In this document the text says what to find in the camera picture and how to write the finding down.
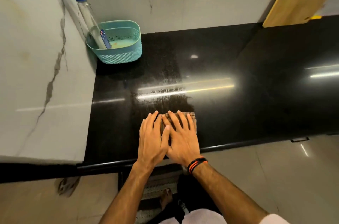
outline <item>tiled floor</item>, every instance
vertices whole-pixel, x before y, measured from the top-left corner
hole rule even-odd
[[[292,223],[339,223],[339,136],[237,148],[204,156],[259,205]],[[84,176],[70,198],[57,180],[0,185],[0,223],[97,224],[118,175]]]

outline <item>hand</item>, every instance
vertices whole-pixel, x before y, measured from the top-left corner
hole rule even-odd
[[[165,125],[170,125],[171,127],[170,133],[172,141],[171,146],[168,147],[167,156],[172,161],[187,167],[191,163],[191,161],[201,157],[199,142],[197,134],[195,133],[193,119],[191,115],[187,115],[187,119],[189,121],[188,126],[187,119],[185,118],[184,114],[181,111],[178,111],[178,115],[183,125],[182,128],[176,115],[171,111],[169,111],[168,114],[171,117],[176,131],[171,126],[171,123],[166,118],[166,116],[163,115],[162,121]]]
[[[154,122],[157,115],[158,111],[155,111],[155,113],[150,113],[146,119],[142,120],[139,131],[140,138],[137,162],[143,168],[150,171],[165,157],[168,150],[168,138],[170,136],[170,128],[166,126],[161,140],[161,115],[159,115]]]

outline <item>teal plastic basket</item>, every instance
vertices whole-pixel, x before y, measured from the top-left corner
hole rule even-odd
[[[99,49],[90,33],[86,43],[103,63],[129,63],[140,58],[142,54],[141,34],[136,22],[131,20],[107,21],[98,26],[104,29],[112,48]]]

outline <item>white shirt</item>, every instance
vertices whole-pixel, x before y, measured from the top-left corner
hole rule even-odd
[[[170,218],[159,224],[179,224],[175,218]],[[208,209],[198,209],[185,215],[182,224],[227,224],[224,217]],[[263,218],[259,224],[289,224],[276,214],[270,214]]]

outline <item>black and orange bracelet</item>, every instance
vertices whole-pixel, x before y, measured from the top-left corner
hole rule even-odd
[[[203,162],[208,162],[205,157],[196,158],[195,160],[191,161],[191,163],[187,166],[187,170],[190,174],[192,174],[192,171]]]

